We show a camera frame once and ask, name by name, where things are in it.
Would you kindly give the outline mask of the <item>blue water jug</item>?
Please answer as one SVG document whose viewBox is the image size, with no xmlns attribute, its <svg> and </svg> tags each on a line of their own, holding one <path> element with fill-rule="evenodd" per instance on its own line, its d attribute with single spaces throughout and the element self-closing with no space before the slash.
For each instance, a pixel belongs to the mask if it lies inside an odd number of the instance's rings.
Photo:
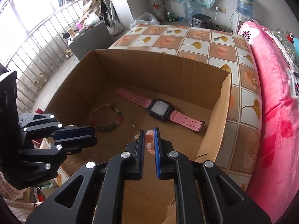
<svg viewBox="0 0 299 224">
<path fill-rule="evenodd" d="M 253 2 L 254 0 L 237 0 L 236 12 L 251 19 L 253 17 Z"/>
</svg>

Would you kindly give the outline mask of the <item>dark grey cabinet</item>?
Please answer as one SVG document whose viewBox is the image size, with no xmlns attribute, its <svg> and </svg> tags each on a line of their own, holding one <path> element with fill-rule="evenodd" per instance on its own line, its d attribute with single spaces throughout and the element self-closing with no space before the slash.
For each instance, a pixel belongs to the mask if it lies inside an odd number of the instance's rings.
<svg viewBox="0 0 299 224">
<path fill-rule="evenodd" d="M 103 21 L 74 37 L 73 40 L 68 40 L 68 47 L 79 60 L 82 60 L 89 51 L 108 49 L 112 44 L 112 36 Z"/>
</svg>

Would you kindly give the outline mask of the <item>pink floral blanket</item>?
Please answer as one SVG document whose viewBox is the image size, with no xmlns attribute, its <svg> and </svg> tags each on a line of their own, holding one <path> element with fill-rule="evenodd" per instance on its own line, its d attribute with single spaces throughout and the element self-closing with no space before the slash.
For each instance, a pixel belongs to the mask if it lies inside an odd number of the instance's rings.
<svg viewBox="0 0 299 224">
<path fill-rule="evenodd" d="M 298 77 L 269 29 L 245 22 L 238 34 L 250 44 L 262 95 L 261 144 L 246 192 L 276 223 L 298 192 Z"/>
</svg>

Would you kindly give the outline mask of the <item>white water dispenser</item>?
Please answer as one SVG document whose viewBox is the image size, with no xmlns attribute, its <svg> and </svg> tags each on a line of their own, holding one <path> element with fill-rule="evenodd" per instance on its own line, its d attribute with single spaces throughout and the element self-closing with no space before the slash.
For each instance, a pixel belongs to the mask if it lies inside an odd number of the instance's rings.
<svg viewBox="0 0 299 224">
<path fill-rule="evenodd" d="M 243 23 L 251 21 L 250 18 L 239 14 L 237 11 L 233 13 L 232 16 L 232 31 L 234 34 L 237 34 Z"/>
</svg>

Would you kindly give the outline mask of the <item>metal window railing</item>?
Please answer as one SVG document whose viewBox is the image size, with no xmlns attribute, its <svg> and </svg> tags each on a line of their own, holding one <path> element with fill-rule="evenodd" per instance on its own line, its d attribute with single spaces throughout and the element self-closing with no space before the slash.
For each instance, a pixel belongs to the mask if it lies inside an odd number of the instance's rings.
<svg viewBox="0 0 299 224">
<path fill-rule="evenodd" d="M 4 62 L 16 71 L 17 111 L 31 112 L 36 99 L 54 73 L 73 56 L 66 35 L 83 14 L 83 0 L 76 0 L 38 24 Z"/>
</svg>

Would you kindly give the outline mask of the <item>small metal earring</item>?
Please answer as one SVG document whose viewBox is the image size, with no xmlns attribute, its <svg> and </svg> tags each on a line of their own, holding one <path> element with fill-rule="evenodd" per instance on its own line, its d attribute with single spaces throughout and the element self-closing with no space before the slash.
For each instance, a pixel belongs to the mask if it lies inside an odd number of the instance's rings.
<svg viewBox="0 0 299 224">
<path fill-rule="evenodd" d="M 127 120 L 127 122 L 134 128 L 134 129 L 136 129 L 136 126 L 135 126 L 135 124 L 133 123 L 133 119 L 128 119 Z"/>
</svg>

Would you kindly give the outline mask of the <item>black rice cooker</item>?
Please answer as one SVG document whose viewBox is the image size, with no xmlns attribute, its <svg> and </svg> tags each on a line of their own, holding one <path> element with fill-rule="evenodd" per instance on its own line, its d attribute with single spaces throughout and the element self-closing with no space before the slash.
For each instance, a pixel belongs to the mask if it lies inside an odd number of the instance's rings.
<svg viewBox="0 0 299 224">
<path fill-rule="evenodd" d="M 203 15 L 203 14 L 196 14 L 192 16 L 192 26 L 198 27 L 198 28 L 206 28 L 211 29 L 212 28 L 212 18 Z"/>
</svg>

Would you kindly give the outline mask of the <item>patterned tablecloth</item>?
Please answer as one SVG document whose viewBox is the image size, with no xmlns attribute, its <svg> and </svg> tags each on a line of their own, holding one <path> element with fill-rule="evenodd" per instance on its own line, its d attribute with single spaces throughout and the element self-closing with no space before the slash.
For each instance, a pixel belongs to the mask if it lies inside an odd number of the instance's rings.
<svg viewBox="0 0 299 224">
<path fill-rule="evenodd" d="M 247 40 L 205 28 L 138 24 L 111 47 L 176 55 L 232 74 L 228 122 L 216 164 L 246 190 L 258 156 L 262 124 L 261 86 Z"/>
</svg>

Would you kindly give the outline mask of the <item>brown cardboard box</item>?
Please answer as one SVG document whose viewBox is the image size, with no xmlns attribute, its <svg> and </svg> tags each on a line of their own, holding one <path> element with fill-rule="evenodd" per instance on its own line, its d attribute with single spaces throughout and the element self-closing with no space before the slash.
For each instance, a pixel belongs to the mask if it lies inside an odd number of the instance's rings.
<svg viewBox="0 0 299 224">
<path fill-rule="evenodd" d="M 231 95 L 232 75 L 218 67 L 184 57 L 138 50 L 93 50 L 62 83 L 45 111 L 64 125 L 98 126 L 115 121 L 114 104 L 124 118 L 114 130 L 96 132 L 98 142 L 72 155 L 63 164 L 72 175 L 88 161 L 106 162 L 122 152 L 140 130 L 158 128 L 162 139 L 196 162 L 214 161 L 223 140 Z M 146 99 L 160 98 L 177 111 L 205 121 L 200 133 L 172 121 L 161 122 L 147 110 L 116 94 L 122 88 Z M 134 129 L 128 122 L 133 119 Z"/>
</svg>

